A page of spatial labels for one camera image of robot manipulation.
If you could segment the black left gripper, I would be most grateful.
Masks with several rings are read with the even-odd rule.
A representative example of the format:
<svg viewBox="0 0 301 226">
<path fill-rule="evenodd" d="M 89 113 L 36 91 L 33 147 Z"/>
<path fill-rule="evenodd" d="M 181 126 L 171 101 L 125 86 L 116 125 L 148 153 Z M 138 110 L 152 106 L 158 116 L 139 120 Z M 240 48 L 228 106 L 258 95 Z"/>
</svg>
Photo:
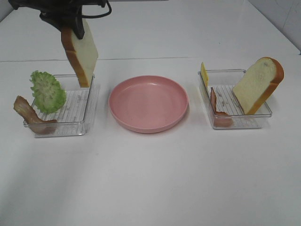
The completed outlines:
<svg viewBox="0 0 301 226">
<path fill-rule="evenodd" d="M 73 32 L 78 39 L 84 37 L 84 27 L 82 19 L 81 6 L 76 0 L 9 0 L 13 9 L 27 7 L 40 10 L 45 13 L 55 13 L 64 16 L 71 16 L 71 25 Z M 61 31 L 64 22 L 60 17 L 56 16 L 40 16 L 41 20 L 52 25 Z"/>
</svg>

